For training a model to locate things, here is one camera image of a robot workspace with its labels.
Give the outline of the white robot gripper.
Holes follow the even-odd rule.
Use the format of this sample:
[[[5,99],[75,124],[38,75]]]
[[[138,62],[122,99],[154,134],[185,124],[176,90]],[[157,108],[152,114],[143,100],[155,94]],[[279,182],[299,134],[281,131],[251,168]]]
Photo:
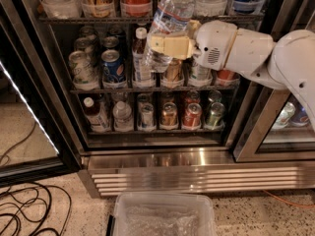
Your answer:
[[[186,31],[151,33],[149,47],[157,54],[180,60],[193,56],[202,67],[221,70],[235,39],[237,26],[221,21],[201,25],[197,20],[190,20]]]

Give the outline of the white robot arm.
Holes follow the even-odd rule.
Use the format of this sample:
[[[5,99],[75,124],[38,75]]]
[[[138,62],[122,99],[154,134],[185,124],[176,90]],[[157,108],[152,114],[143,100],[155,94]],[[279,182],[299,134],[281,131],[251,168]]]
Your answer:
[[[222,21],[192,21],[188,31],[151,33],[147,44],[172,58],[192,57],[205,68],[228,70],[270,89],[287,89],[315,128],[314,32],[298,29],[275,41],[268,34]]]

